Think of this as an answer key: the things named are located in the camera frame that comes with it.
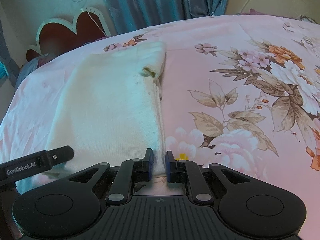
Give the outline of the red white scalloped headboard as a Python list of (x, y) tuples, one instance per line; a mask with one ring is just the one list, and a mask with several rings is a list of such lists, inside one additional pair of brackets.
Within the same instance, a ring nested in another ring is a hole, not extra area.
[(27, 61), (44, 55), (60, 56), (85, 44), (110, 37), (103, 14), (94, 7), (81, 8), (72, 22), (61, 18), (45, 20), (36, 33), (36, 44), (26, 51)]

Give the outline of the blue grey curtain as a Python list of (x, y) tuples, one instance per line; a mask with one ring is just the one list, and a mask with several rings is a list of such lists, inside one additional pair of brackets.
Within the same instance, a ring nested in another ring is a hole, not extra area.
[(225, 13), (228, 0), (105, 0), (118, 34)]

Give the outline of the blue grey pillow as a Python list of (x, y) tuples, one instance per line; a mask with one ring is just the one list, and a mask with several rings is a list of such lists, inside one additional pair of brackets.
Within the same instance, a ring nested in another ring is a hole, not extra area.
[(31, 61), (27, 62), (23, 65), (23, 67), (20, 69), (20, 73), (18, 75), (15, 90), (19, 87), (21, 82), (33, 71), (37, 70), (44, 64), (47, 64), (48, 62), (52, 61), (56, 56), (54, 54), (44, 54), (41, 56), (38, 56)]

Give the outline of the cream knitted sweater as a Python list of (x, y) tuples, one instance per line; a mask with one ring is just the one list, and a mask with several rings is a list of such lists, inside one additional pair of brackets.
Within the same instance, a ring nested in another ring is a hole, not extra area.
[(72, 160), (49, 171), (61, 178), (101, 162), (112, 166), (154, 153), (152, 174), (164, 167), (159, 78), (166, 47), (146, 42), (91, 54), (72, 71), (62, 90), (46, 149), (71, 146)]

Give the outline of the left window curtain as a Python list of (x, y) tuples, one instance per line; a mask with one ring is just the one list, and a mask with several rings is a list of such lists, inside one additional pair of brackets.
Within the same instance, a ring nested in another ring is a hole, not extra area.
[(0, 24), (0, 58), (1, 58), (1, 85), (6, 80), (9, 79), (12, 86), (16, 86), (17, 78), (19, 75), (20, 68), (10, 56), (9, 50), (7, 48), (3, 28)]

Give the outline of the pink floral bed sheet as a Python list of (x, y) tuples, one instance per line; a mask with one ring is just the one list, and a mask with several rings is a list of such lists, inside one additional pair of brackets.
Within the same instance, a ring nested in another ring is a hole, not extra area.
[(58, 100), (88, 55), (167, 45), (165, 146), (297, 194), (300, 236), (319, 239), (319, 25), (264, 15), (209, 16), (148, 27), (65, 53), (29, 74), (1, 123), (1, 162), (43, 150)]

